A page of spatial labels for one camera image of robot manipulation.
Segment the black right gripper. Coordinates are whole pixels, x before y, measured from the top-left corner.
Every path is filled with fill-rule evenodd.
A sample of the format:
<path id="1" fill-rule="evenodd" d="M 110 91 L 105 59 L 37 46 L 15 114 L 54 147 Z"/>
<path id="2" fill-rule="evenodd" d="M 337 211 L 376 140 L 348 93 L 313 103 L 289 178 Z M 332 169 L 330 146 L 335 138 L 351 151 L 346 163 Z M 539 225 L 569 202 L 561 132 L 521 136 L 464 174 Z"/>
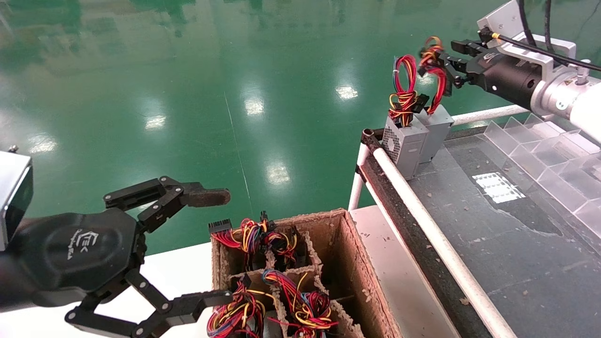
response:
<path id="1" fill-rule="evenodd" d="M 541 65 L 489 49 L 475 40 L 452 40 L 451 49 L 467 60 L 437 52 L 437 65 L 445 75 L 444 89 L 476 85 L 520 107 L 530 107 L 541 81 Z"/>

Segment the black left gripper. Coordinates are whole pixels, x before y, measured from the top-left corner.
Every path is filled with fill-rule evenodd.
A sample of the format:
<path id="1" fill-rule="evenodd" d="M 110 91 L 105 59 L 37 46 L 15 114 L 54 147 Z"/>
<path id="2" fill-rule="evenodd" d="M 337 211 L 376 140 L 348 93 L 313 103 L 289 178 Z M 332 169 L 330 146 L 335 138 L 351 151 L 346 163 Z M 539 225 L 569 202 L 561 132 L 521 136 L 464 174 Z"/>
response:
<path id="1" fill-rule="evenodd" d="M 110 338 L 159 338 L 173 327 L 197 323 L 206 308 L 233 302 L 228 290 L 167 299 L 139 271 L 141 234 L 137 221 L 124 212 L 148 205 L 138 214 L 138 224 L 141 232 L 152 233 L 185 206 L 227 205 L 228 189 L 162 176 L 110 192 L 103 200 L 107 210 L 101 213 L 21 222 L 6 249 L 6 306 L 62 307 L 82 301 L 65 316 L 78 330 Z M 134 323 L 95 312 L 130 286 L 153 306 L 147 319 Z"/>

